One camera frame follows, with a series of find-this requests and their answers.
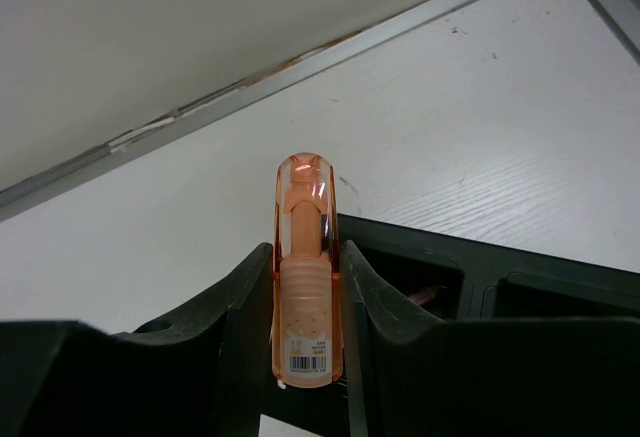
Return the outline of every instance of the beige wall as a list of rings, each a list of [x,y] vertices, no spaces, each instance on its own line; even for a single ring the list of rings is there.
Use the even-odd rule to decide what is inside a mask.
[[[424,0],[0,0],[0,189]]]

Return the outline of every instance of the barcode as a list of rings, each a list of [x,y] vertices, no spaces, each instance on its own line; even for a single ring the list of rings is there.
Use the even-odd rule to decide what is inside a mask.
[[[327,371],[327,357],[289,357],[289,367],[292,371]]]

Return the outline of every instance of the metal strip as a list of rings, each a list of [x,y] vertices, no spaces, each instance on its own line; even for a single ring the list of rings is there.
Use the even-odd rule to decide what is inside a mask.
[[[640,49],[640,12],[630,0],[597,0],[633,45]]]
[[[38,174],[0,193],[0,222],[148,152],[258,102],[276,92],[354,57],[415,27],[458,10],[477,0],[429,0],[367,29],[344,42],[312,55],[302,62],[219,98],[206,109],[145,134],[140,140],[112,152],[99,146],[80,158]]]

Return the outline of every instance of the pink object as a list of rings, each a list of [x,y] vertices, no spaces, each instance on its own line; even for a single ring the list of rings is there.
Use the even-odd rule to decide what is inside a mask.
[[[296,154],[278,168],[273,259],[273,373],[314,388],[342,375],[333,168]]]

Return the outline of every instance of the translucent orange plastic bottle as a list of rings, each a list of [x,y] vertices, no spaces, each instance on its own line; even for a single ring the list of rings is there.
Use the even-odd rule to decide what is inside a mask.
[[[273,372],[321,387],[342,375],[339,243],[333,168],[296,154],[278,168],[273,259]]]

